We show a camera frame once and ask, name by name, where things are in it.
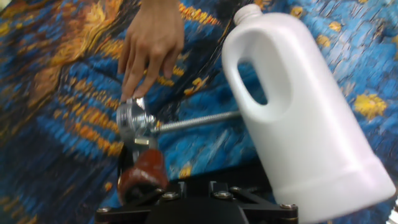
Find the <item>bare right hand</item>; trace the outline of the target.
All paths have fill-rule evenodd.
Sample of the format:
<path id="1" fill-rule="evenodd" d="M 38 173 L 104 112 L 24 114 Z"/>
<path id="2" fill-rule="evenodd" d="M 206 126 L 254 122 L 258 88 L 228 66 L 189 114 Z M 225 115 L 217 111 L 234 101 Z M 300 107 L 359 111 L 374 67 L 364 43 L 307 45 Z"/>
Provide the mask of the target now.
<path id="1" fill-rule="evenodd" d="M 118 62 L 124 74 L 121 101 L 141 98 L 159 74 L 170 79 L 184 46 L 184 23 L 178 0 L 142 0 L 127 29 Z"/>

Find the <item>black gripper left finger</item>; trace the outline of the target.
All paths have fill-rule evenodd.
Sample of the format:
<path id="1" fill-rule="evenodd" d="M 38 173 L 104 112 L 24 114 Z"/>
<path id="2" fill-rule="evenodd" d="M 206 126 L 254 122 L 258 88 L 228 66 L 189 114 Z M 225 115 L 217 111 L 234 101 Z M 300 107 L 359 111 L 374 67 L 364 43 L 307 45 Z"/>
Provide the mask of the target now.
<path id="1" fill-rule="evenodd" d="M 168 202 L 187 197 L 185 182 L 171 183 L 165 190 L 155 189 L 147 195 L 118 208 L 101 207 L 95 213 L 95 224 L 144 224 L 149 215 Z"/>

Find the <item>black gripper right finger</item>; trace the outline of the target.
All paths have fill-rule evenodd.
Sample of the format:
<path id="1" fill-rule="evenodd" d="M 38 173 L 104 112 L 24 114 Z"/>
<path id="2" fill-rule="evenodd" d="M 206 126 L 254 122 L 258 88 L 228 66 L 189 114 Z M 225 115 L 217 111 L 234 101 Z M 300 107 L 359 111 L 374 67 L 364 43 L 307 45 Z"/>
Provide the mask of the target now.
<path id="1" fill-rule="evenodd" d="M 299 223 L 298 206 L 294 204 L 276 205 L 248 190 L 215 181 L 209 183 L 208 194 L 225 203 L 218 214 L 237 215 L 233 223 Z"/>

